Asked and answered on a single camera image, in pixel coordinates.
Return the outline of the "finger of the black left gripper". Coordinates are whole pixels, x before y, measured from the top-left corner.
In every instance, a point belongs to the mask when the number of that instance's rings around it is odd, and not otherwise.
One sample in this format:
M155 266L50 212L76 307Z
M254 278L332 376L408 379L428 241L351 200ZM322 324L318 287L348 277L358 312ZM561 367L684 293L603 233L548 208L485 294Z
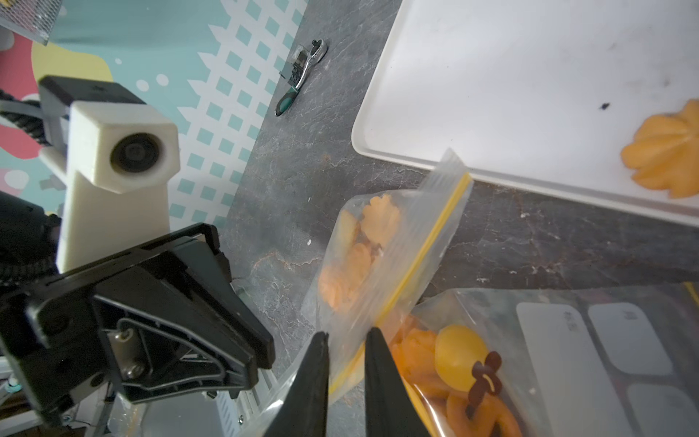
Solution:
M108 278L121 271L152 260L163 253L174 252L175 249L184 249L186 244L193 242L203 243L208 253L215 260L216 265L221 267L218 229L214 225L198 223L136 245L130 249L125 249L101 260L93 261L86 266L73 269L67 273L49 276L43 279L43 285L46 287L64 287L69 282Z

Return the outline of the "clear ziploc bag of cookies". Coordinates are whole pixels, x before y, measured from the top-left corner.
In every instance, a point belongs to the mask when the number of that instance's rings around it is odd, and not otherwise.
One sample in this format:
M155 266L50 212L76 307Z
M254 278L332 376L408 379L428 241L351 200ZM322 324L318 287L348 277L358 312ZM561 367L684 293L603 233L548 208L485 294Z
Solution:
M417 189L347 201L305 288L274 282L269 291L251 293L279 361L265 372L269 391L245 414L241 435L264 435L319 331L329 334L329 405L362 382L369 330L396 335L440 266L472 188L469 170L448 150Z

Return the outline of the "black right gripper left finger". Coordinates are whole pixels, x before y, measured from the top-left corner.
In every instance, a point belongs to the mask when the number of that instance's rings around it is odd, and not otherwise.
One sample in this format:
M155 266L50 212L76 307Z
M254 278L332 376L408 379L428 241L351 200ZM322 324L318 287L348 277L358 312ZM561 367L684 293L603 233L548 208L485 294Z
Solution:
M329 405L329 334L311 338L294 382L265 436L325 436Z

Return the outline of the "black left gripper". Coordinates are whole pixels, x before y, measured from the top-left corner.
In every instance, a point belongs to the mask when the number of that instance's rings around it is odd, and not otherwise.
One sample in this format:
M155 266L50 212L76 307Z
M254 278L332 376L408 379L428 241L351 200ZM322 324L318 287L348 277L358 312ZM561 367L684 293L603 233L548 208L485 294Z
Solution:
M123 331L138 344L131 359L104 346ZM117 274L52 275L4 294L1 351L33 410L51 425L104 385L132 403L238 393L276 360L272 334L201 240Z

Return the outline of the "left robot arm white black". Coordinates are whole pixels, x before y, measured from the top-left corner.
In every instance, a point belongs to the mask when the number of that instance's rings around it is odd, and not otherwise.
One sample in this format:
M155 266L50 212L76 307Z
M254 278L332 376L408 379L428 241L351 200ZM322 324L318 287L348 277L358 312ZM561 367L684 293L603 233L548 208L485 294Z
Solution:
M169 227L177 126L116 83L39 90L1 98L67 189L61 215L1 197L1 351L32 409L58 426L105 384L133 403L253 388L274 340L233 291L216 227Z

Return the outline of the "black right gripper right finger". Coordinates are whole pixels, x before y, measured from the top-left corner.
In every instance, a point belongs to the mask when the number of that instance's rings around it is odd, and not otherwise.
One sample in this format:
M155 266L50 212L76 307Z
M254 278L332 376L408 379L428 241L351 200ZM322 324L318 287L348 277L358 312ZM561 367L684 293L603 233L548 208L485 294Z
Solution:
M367 334L364 373L368 436L430 436L413 406L379 328L371 328Z

